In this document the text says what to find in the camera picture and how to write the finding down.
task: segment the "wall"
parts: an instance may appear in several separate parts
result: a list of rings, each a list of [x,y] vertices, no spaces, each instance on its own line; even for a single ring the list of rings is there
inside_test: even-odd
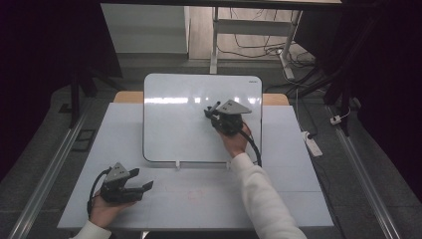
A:
[[[102,4],[117,53],[188,52],[188,7]]]

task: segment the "power strip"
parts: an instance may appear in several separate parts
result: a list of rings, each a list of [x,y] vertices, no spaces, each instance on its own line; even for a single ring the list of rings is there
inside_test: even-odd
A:
[[[322,151],[317,146],[316,141],[313,138],[308,138],[310,133],[308,131],[302,132],[302,137],[304,138],[305,144],[307,145],[308,150],[313,156],[322,156]]]

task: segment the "person's right hand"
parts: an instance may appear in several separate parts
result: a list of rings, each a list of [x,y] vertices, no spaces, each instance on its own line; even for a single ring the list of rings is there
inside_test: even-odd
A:
[[[247,135],[251,134],[245,123],[243,123],[242,131],[245,132]],[[220,131],[218,131],[218,134],[220,134],[221,139],[223,139],[224,146],[232,157],[235,157],[238,154],[245,152],[248,141],[241,134],[236,133],[235,135],[228,136]]]

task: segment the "hand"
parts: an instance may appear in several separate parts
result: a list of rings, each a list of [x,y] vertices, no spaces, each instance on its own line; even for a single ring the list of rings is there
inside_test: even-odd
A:
[[[245,123],[243,123],[242,131],[245,132],[247,135],[251,134]],[[245,152],[248,141],[241,134],[236,133],[233,136],[228,136],[220,131],[218,131],[218,134],[220,134],[221,138],[223,139],[224,146],[230,153],[230,156],[235,157],[238,154]]]
[[[135,203],[136,202],[111,204],[106,202],[100,196],[100,192],[97,191],[93,202],[90,221],[101,228],[106,228],[117,217],[121,210]]]

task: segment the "table surface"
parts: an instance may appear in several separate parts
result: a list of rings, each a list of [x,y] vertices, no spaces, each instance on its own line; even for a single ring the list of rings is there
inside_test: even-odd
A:
[[[111,229],[252,230],[235,177],[225,164],[184,163],[177,170],[174,163],[143,158],[142,108],[143,104],[109,105],[58,228],[84,226],[91,184],[118,158],[128,170],[140,168],[126,187],[150,180],[154,185],[140,202],[118,215]],[[262,128],[263,167],[298,225],[332,226],[293,108],[264,106]]]

